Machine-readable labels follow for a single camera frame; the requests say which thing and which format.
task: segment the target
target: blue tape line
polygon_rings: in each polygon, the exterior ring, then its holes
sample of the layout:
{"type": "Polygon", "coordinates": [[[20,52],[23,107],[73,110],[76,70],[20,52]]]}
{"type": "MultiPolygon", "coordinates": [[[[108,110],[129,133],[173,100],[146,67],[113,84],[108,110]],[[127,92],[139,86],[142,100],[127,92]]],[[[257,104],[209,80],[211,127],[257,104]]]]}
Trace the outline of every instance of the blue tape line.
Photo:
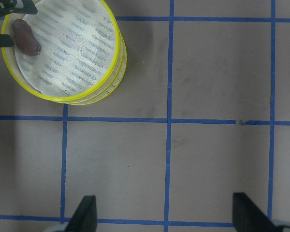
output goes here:
{"type": "Polygon", "coordinates": [[[247,122],[240,121],[241,125],[270,125],[270,121],[257,121],[257,120],[251,120],[247,122]]]}
{"type": "Polygon", "coordinates": [[[233,227],[232,223],[170,221],[170,226],[233,227]]]}
{"type": "Polygon", "coordinates": [[[0,120],[62,121],[56,116],[0,116],[0,120]]]}
{"type": "Polygon", "coordinates": [[[20,221],[60,221],[59,217],[32,217],[32,216],[11,216],[0,215],[0,220],[20,220],[20,221]]]}
{"type": "MultiPolygon", "coordinates": [[[[174,0],[170,0],[170,17],[174,16],[174,0]]],[[[174,21],[169,22],[168,49],[168,96],[167,96],[167,131],[166,131],[166,161],[165,161],[165,189],[164,189],[164,232],[169,231],[170,206],[170,175],[171,175],[171,139],[172,139],[172,78],[173,78],[173,45],[174,21]]]]}
{"type": "Polygon", "coordinates": [[[149,220],[122,220],[122,219],[98,219],[101,224],[128,224],[128,225],[154,225],[163,226],[163,221],[149,221],[149,220]]]}
{"type": "Polygon", "coordinates": [[[67,164],[67,132],[68,132],[68,105],[63,105],[62,125],[62,162],[61,162],[61,197],[60,197],[60,223],[65,222],[65,195],[66,195],[66,164],[67,164]]]}
{"type": "Polygon", "coordinates": [[[172,123],[196,123],[196,124],[229,124],[235,125],[235,120],[218,120],[218,119],[172,119],[172,123]]]}
{"type": "MultiPolygon", "coordinates": [[[[270,18],[243,17],[169,17],[169,16],[116,16],[117,21],[209,21],[209,22],[271,22],[270,18]]],[[[290,23],[290,18],[276,18],[277,23],[290,23]]]]}
{"type": "Polygon", "coordinates": [[[271,0],[271,111],[270,111],[270,154],[269,154],[269,186],[268,186],[268,202],[267,216],[272,218],[273,207],[273,178],[274,178],[274,143],[275,143],[275,43],[276,43],[276,26],[275,15],[276,6],[275,0],[271,0]]]}
{"type": "Polygon", "coordinates": [[[166,118],[129,118],[129,117],[74,117],[74,116],[69,116],[68,121],[167,123],[166,118]]]}
{"type": "Polygon", "coordinates": [[[117,21],[170,21],[171,17],[117,16],[117,21]]]}
{"type": "Polygon", "coordinates": [[[276,126],[290,126],[290,121],[275,121],[276,126]]]}
{"type": "Polygon", "coordinates": [[[174,17],[174,21],[271,22],[271,19],[270,18],[241,18],[241,17],[174,17]]]}
{"type": "Polygon", "coordinates": [[[290,18],[276,18],[275,22],[277,22],[277,23],[290,23],[290,18]]]}

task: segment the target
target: tile square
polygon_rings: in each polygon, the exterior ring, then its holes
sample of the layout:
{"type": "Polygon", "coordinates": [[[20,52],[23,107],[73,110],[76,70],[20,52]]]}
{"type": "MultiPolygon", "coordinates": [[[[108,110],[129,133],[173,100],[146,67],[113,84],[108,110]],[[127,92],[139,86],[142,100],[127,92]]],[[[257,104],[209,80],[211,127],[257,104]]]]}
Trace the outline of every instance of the tile square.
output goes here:
{"type": "Polygon", "coordinates": [[[98,224],[97,232],[163,232],[163,226],[98,224]]]}
{"type": "Polygon", "coordinates": [[[169,232],[236,232],[235,228],[171,226],[169,232]]]}
{"type": "Polygon", "coordinates": [[[268,0],[175,0],[176,16],[271,17],[268,0]]]}
{"type": "Polygon", "coordinates": [[[57,224],[58,222],[47,221],[0,220],[0,232],[43,232],[47,228],[57,224]]]}
{"type": "Polygon", "coordinates": [[[273,218],[290,222],[290,127],[275,128],[273,218]]]}
{"type": "Polygon", "coordinates": [[[290,0],[276,0],[276,18],[290,18],[290,0]]]}
{"type": "MultiPolygon", "coordinates": [[[[3,20],[0,20],[0,33],[3,20]]],[[[62,104],[40,99],[24,90],[8,71],[0,49],[0,115],[62,116],[62,104]]]]}
{"type": "Polygon", "coordinates": [[[169,16],[170,0],[106,0],[115,16],[169,16]]]}
{"type": "Polygon", "coordinates": [[[174,124],[170,221],[232,221],[232,194],[266,212],[269,127],[174,124]]]}
{"type": "Polygon", "coordinates": [[[66,217],[96,195],[99,218],[163,220],[166,124],[69,122],[66,217]]]}
{"type": "Polygon", "coordinates": [[[166,118],[168,22],[119,22],[128,52],[127,71],[107,98],[69,106],[71,116],[166,118]]]}
{"type": "Polygon", "coordinates": [[[62,122],[0,121],[0,215],[60,216],[62,122]]]}
{"type": "Polygon", "coordinates": [[[173,118],[268,120],[270,24],[175,22],[173,118]]]}
{"type": "Polygon", "coordinates": [[[290,24],[276,23],[275,119],[290,120],[290,24]]]}

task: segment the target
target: blue tape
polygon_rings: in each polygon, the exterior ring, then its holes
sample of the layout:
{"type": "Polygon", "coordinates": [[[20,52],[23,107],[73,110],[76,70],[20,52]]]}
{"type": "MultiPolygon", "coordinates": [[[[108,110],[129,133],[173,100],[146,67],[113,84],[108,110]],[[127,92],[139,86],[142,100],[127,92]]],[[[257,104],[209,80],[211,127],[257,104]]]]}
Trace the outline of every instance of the blue tape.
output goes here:
{"type": "Polygon", "coordinates": [[[171,221],[170,226],[197,226],[197,227],[233,227],[232,223],[220,222],[184,222],[184,221],[171,221]]]}
{"type": "Polygon", "coordinates": [[[101,224],[128,224],[128,225],[153,225],[162,226],[163,221],[149,221],[149,220],[122,220],[122,219],[98,219],[101,224]]]}
{"type": "Polygon", "coordinates": [[[251,121],[247,121],[247,122],[240,122],[241,125],[270,125],[270,121],[255,121],[255,120],[251,120],[251,121]]]}
{"type": "MultiPolygon", "coordinates": [[[[174,0],[170,0],[170,17],[174,16],[174,0]]],[[[167,134],[166,134],[166,162],[165,162],[165,189],[164,189],[164,232],[169,231],[170,205],[170,171],[171,171],[171,140],[172,140],[172,78],[173,78],[173,45],[174,21],[169,22],[169,49],[168,49],[168,96],[167,96],[167,134]]]]}
{"type": "Polygon", "coordinates": [[[290,121],[275,121],[276,126],[290,126],[290,121]]]}
{"type": "Polygon", "coordinates": [[[196,124],[227,124],[236,125],[235,120],[218,120],[218,119],[172,119],[172,123],[196,123],[196,124]]]}
{"type": "Polygon", "coordinates": [[[271,19],[270,18],[241,18],[241,17],[174,17],[174,21],[271,22],[271,19]]]}
{"type": "Polygon", "coordinates": [[[276,18],[275,22],[277,22],[277,23],[290,23],[290,18],[276,18]]]}
{"type": "Polygon", "coordinates": [[[61,196],[60,196],[60,223],[65,222],[65,195],[66,195],[66,165],[67,165],[67,132],[68,132],[68,105],[63,105],[62,125],[62,161],[61,161],[61,196]]]}
{"type": "Polygon", "coordinates": [[[0,215],[0,220],[57,221],[57,222],[60,222],[59,217],[32,217],[32,216],[11,216],[11,215],[0,215]]]}
{"type": "Polygon", "coordinates": [[[166,118],[129,118],[129,117],[74,117],[74,116],[69,116],[68,121],[167,123],[166,118]]]}
{"type": "Polygon", "coordinates": [[[272,218],[273,207],[273,178],[274,178],[274,143],[275,143],[275,43],[276,43],[276,26],[275,0],[271,0],[271,111],[270,111],[270,154],[269,154],[269,184],[268,184],[268,202],[267,216],[272,218]]]}

